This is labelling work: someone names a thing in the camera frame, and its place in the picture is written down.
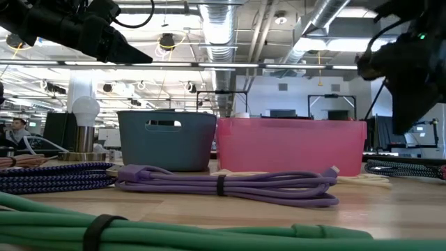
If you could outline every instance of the pink storage bin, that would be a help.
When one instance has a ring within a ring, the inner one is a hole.
[[[366,123],[361,121],[219,119],[219,168],[321,173],[335,165],[340,176],[356,176],[366,132]]]

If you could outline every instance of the plastic bin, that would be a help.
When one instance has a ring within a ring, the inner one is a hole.
[[[215,115],[121,111],[118,119],[125,165],[153,165],[180,172],[202,171],[208,166]]]
[[[233,172],[360,173],[366,123],[288,119],[219,119],[219,168]]]

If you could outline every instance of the desk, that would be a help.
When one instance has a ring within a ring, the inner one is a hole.
[[[47,165],[66,165],[50,162]],[[211,160],[210,169],[216,162]],[[28,199],[82,213],[122,215],[130,220],[205,228],[289,227],[293,223],[365,230],[375,238],[444,238],[446,185],[392,178],[391,190],[336,185],[332,208],[293,208],[232,197],[123,192],[115,188],[24,195]]]

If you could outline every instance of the metal lamp base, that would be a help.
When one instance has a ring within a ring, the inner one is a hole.
[[[106,153],[59,153],[62,161],[105,161]]]

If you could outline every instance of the teal storage bin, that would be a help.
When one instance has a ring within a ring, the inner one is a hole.
[[[119,133],[125,165],[169,171],[207,168],[217,117],[197,112],[120,111]]]

